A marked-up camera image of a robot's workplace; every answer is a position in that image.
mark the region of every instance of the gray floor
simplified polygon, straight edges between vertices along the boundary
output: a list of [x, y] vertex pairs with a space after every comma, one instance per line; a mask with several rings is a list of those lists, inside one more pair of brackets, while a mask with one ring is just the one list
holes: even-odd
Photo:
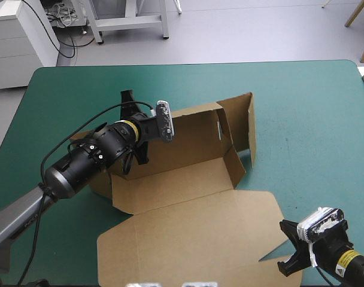
[[[59, 56], [59, 66], [261, 62], [350, 59], [359, 66], [364, 50], [364, 10], [350, 28], [344, 23], [356, 0], [181, 0], [178, 15], [168, 0], [170, 39], [160, 29], [106, 32], [103, 45], [79, 48], [77, 57]], [[101, 18], [121, 15], [122, 1], [98, 0]], [[159, 10], [147, 0], [143, 13]], [[72, 31], [77, 44], [92, 34]], [[71, 53], [64, 48], [64, 53]], [[0, 90], [0, 144], [24, 88]]]

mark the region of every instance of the yellow label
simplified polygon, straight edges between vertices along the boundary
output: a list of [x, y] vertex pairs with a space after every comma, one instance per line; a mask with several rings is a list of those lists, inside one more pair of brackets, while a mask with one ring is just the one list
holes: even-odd
[[347, 252], [344, 252], [343, 255], [339, 258], [338, 265], [346, 269], [349, 263], [359, 255], [360, 254], [357, 253], [355, 250], [349, 250]]

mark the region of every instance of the box lid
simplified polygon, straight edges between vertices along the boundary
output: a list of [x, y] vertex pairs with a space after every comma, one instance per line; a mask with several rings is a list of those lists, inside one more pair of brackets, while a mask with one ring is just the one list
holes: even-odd
[[299, 286], [301, 272], [286, 278], [277, 259], [259, 262], [286, 240], [282, 218], [271, 193], [235, 190], [134, 215], [100, 235], [99, 284]]

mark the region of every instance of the white drawer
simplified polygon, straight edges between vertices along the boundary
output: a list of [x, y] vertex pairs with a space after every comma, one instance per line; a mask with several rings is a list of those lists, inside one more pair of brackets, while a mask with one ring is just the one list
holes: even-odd
[[12, 38], [0, 40], [0, 58], [35, 54], [28, 38]]
[[0, 58], [0, 88], [27, 86], [40, 67], [37, 55]]
[[0, 21], [0, 39], [20, 37], [26, 37], [26, 34], [17, 19]]

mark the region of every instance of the white sticker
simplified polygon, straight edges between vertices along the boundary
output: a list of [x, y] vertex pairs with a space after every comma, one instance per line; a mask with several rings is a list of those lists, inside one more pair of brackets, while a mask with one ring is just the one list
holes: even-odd
[[335, 273], [339, 275], [340, 277], [344, 277], [345, 268], [343, 266], [340, 266], [339, 264], [335, 267]]

